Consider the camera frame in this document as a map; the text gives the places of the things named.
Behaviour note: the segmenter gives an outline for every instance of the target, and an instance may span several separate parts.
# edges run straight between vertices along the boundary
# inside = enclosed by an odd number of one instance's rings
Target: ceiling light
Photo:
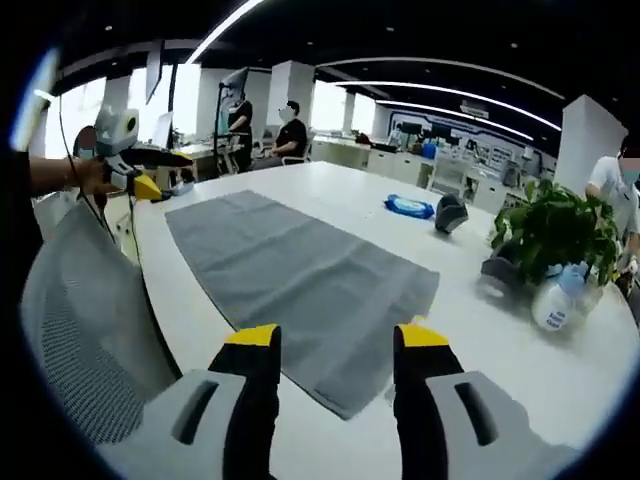
[[[467,113],[454,112],[453,110],[446,110],[444,108],[438,108],[438,107],[430,107],[427,105],[418,105],[416,103],[394,102],[391,100],[378,100],[377,103],[381,105],[395,105],[398,107],[421,108],[423,110],[432,110],[434,112],[446,113],[447,115],[454,115],[456,117],[466,118],[468,120],[473,120],[475,122],[486,123],[487,125],[491,125],[496,128],[501,128],[502,130],[506,130],[507,132],[511,132],[515,135],[520,135],[521,137],[526,138],[529,141],[533,141],[533,137],[527,135],[526,133],[519,132],[517,130],[514,130],[513,128],[505,127],[504,125],[500,125],[499,123],[490,122],[489,120],[485,120],[484,118],[474,117],[473,115],[469,115]]]
[[[522,110],[521,108],[518,107],[514,107],[513,105],[509,105],[508,103],[504,103],[504,102],[500,102],[498,100],[494,100],[493,98],[487,98],[487,97],[483,97],[482,95],[476,95],[475,93],[470,93],[470,92],[463,92],[460,90],[454,90],[452,88],[444,88],[444,87],[437,87],[435,85],[421,85],[419,83],[405,83],[405,82],[380,82],[380,81],[369,81],[369,80],[353,80],[353,81],[346,81],[346,82],[333,82],[332,85],[338,85],[338,86],[342,86],[342,87],[346,87],[346,86],[357,86],[357,85],[369,85],[369,86],[380,86],[380,87],[407,87],[407,88],[421,88],[424,90],[434,90],[437,92],[444,92],[444,93],[453,93],[455,95],[462,95],[464,97],[469,97],[469,98],[475,98],[476,100],[482,100],[483,102],[488,102],[488,103],[493,103],[494,105],[498,105],[500,107],[504,107],[504,108],[508,108],[510,110],[513,110],[514,112],[518,112],[521,113],[523,115],[526,115],[527,117],[531,117],[534,120],[537,120],[541,123],[544,123],[545,125],[556,129],[557,131],[562,131],[562,128],[560,128],[557,125],[554,125],[553,123],[551,123],[548,120],[545,120],[544,118],[540,118],[537,115],[534,115],[533,113],[527,112],[526,110]]]
[[[56,99],[56,97],[54,97],[50,93],[45,92],[43,90],[39,90],[39,89],[35,89],[33,91],[33,94],[38,96],[38,97],[40,97],[40,98],[44,98],[45,100],[49,100],[50,102],[53,102]]]
[[[251,10],[260,5],[264,0],[248,0],[238,7],[231,15],[225,18],[220,25],[214,28],[207,38],[205,38],[200,45],[193,51],[193,53],[187,58],[185,62],[187,65],[195,62],[202,53],[209,48],[209,46],[216,41],[220,35],[226,32],[234,23],[244,17]]]

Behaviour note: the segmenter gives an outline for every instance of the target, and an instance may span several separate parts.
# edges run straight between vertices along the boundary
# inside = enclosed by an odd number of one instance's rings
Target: gray mesh chair back
[[[32,266],[21,321],[54,396],[95,444],[119,442],[140,425],[148,398],[134,377],[145,372],[120,326],[149,315],[139,270],[77,205]]]

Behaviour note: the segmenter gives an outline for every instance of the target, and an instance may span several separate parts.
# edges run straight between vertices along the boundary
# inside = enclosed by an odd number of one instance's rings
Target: hand
[[[91,160],[74,159],[78,180],[87,195],[107,194],[120,189],[104,181],[104,163],[99,157]]]

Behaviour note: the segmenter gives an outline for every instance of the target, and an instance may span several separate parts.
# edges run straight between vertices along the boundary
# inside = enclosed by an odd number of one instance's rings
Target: person
[[[635,188],[640,175],[639,147],[637,138],[627,135],[617,156],[605,156],[598,160],[585,189],[587,195],[598,197],[611,205],[620,242],[626,232],[628,238],[623,255],[624,265],[619,264],[622,269],[627,266],[636,268],[635,257],[640,247],[639,201]]]
[[[31,203],[32,197],[46,195],[65,188],[82,186],[87,195],[117,191],[103,180],[103,165],[97,158],[74,158],[74,175],[68,158],[47,159],[27,152],[14,152],[6,162],[7,178],[3,195],[11,212],[9,235],[9,299],[18,305],[31,265],[42,246],[42,235]]]
[[[238,165],[238,173],[246,172],[251,165],[251,151],[253,139],[251,135],[251,120],[253,105],[242,92],[240,102],[229,109],[229,133],[241,133],[238,144],[242,147],[235,152],[234,159]]]
[[[300,104],[289,100],[279,114],[284,125],[271,148],[271,155],[255,160],[250,170],[282,166],[282,157],[304,157],[307,148],[307,127],[298,119]]]
[[[391,130],[387,144],[391,147],[400,147],[402,144],[402,123],[396,124],[396,128]]]

